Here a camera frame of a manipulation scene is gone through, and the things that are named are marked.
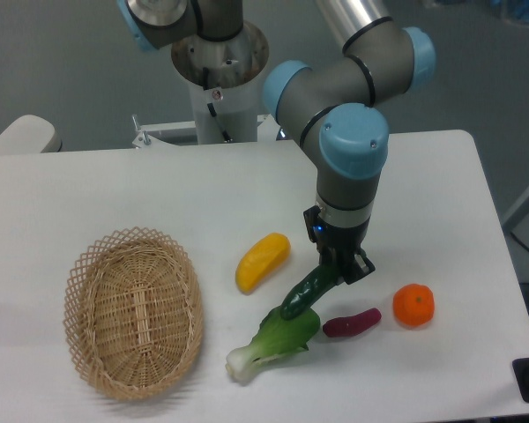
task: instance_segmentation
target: green vegetable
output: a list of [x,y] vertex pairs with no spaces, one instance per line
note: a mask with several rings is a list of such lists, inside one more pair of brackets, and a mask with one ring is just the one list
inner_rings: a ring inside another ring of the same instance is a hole
[[338,279],[339,270],[336,266],[317,266],[288,293],[280,306],[280,315],[285,320],[296,318],[337,285]]
[[250,344],[227,355],[226,370],[238,382],[248,382],[268,361],[307,351],[307,342],[319,331],[319,316],[308,308],[297,318],[286,321],[278,307],[261,322]]

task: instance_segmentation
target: silver pipe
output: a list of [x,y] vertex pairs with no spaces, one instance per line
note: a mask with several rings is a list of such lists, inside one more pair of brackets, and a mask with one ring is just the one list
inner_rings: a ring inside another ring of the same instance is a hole
[[382,0],[316,0],[316,3],[341,47],[365,26],[390,16]]
[[188,0],[127,0],[131,12],[152,26],[169,26],[182,17]]

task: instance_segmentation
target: purple sweet potato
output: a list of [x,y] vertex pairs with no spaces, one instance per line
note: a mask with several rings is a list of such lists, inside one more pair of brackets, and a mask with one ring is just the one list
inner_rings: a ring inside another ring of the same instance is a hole
[[378,308],[371,308],[358,315],[337,317],[324,324],[324,334],[329,338],[354,337],[380,322],[382,315]]

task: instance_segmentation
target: white chair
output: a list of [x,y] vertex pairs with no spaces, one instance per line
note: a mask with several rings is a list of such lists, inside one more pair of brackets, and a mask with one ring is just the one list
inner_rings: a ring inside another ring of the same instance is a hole
[[0,156],[58,152],[63,143],[45,119],[21,116],[0,134]]

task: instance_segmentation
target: gray floor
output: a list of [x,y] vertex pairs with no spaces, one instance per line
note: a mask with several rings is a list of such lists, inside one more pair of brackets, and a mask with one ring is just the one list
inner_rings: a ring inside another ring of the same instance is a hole
[[[503,23],[488,3],[427,10],[386,0],[401,26],[432,37],[438,71],[379,109],[392,132],[470,132],[501,215],[529,184],[529,29]],[[245,16],[268,37],[271,66],[300,59],[320,68],[339,58],[310,0],[245,0]],[[132,114],[142,123],[191,119],[169,49],[138,51],[115,1],[2,0],[0,133],[27,114],[53,123],[67,151],[129,147]],[[529,217],[517,232],[529,244]],[[508,243],[520,281],[529,281],[529,255]]]

